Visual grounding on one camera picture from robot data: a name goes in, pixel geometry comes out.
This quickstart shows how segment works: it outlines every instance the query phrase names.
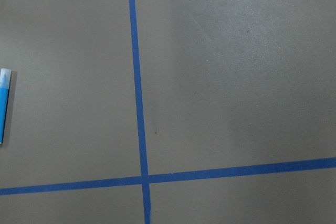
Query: white marker cap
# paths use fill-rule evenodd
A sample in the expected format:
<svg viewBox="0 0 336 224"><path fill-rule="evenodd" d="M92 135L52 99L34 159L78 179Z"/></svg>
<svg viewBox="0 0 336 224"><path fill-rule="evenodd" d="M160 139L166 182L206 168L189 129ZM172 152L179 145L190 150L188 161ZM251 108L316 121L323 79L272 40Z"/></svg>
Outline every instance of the white marker cap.
<svg viewBox="0 0 336 224"><path fill-rule="evenodd" d="M9 89L10 75L12 71L10 69L2 68L0 71L0 89Z"/></svg>

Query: blue tape line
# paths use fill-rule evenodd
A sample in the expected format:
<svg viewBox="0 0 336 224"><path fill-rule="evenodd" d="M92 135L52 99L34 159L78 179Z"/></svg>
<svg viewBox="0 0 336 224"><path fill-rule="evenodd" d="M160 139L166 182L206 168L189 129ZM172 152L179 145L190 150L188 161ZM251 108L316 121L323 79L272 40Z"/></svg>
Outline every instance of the blue tape line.
<svg viewBox="0 0 336 224"><path fill-rule="evenodd" d="M91 180L91 181L73 182L73 183L41 185L41 186L2 188L0 189L0 195L33 194L49 191L67 191L67 190L79 190L79 189L102 188L102 187L131 186L140 184L141 184L141 177L138 176L128 178L113 178L113 179Z"/></svg>
<svg viewBox="0 0 336 224"><path fill-rule="evenodd" d="M8 89L0 89L0 143L4 138L8 92Z"/></svg>
<svg viewBox="0 0 336 224"><path fill-rule="evenodd" d="M151 196L148 180L148 163L147 163L144 116L143 116L138 26L136 21L135 0L129 0L129 5L130 5L130 21L131 21L131 36L132 36L132 51L133 51L135 101L137 107L137 120L138 120L143 210L144 210L145 224L150 224Z"/></svg>
<svg viewBox="0 0 336 224"><path fill-rule="evenodd" d="M266 165L251 165L211 170L197 170L194 172L168 173L150 175L150 184L198 180L209 178L225 178L258 174L299 172L303 170L326 169L336 167L336 157L314 159L307 161L286 162Z"/></svg>
<svg viewBox="0 0 336 224"><path fill-rule="evenodd" d="M149 184L198 180L198 179L285 173L285 172L299 172L305 170L317 170L327 168L336 168L336 157L277 163L277 164L240 166L240 167L231 167L222 169L197 170L193 172L149 175L148 183L144 183L142 177L138 176L138 177L113 178L113 179L92 180L84 182L73 182L73 183L62 183L62 184L40 185L40 186L2 188L0 189L0 195L32 194L32 193L43 193L49 191L66 191L66 190L78 190L78 189L90 189L90 188L102 188L102 187L142 185L143 188L145 187L145 190L148 190L146 191L148 193L145 193L144 197L149 197L150 196ZM150 202L150 198L144 199L144 201L145 200L146 202L147 201Z"/></svg>

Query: blue marker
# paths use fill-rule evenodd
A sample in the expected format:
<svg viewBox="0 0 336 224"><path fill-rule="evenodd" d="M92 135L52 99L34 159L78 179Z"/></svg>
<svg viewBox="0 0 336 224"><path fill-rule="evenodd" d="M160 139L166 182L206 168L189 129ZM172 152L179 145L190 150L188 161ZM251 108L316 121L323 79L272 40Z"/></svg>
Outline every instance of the blue marker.
<svg viewBox="0 0 336 224"><path fill-rule="evenodd" d="M6 110L9 92L10 75L12 71L2 68L0 71L0 144L2 144L5 130Z"/></svg>

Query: gray floor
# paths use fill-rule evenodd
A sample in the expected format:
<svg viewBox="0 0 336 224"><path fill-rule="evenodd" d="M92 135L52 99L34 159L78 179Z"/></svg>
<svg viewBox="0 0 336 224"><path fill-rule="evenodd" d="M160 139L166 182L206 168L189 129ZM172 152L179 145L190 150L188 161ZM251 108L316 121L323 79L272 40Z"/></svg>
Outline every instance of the gray floor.
<svg viewBox="0 0 336 224"><path fill-rule="evenodd" d="M136 0L150 174L336 157L334 0ZM128 0L0 0L0 188L140 175ZM152 223L334 223L336 171L151 185ZM140 186L0 196L144 223Z"/></svg>

